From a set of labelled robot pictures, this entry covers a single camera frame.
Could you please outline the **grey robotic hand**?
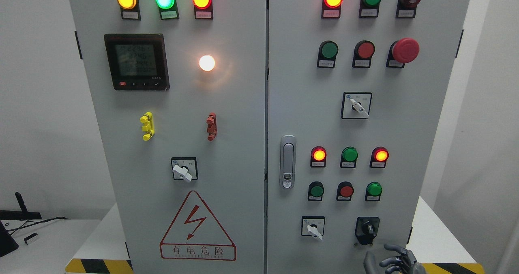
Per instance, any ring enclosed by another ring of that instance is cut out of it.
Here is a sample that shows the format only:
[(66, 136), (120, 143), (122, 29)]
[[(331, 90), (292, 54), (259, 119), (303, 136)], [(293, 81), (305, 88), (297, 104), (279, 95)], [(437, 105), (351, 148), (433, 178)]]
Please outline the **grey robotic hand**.
[(411, 250), (402, 248), (401, 246), (386, 243), (384, 245), (386, 250), (397, 252), (398, 256), (392, 256), (377, 263), (375, 256), (371, 251), (367, 251), (363, 266), (365, 273), (378, 274), (379, 268), (384, 268), (386, 274), (400, 273), (400, 274), (426, 274), (425, 267), (419, 263)]

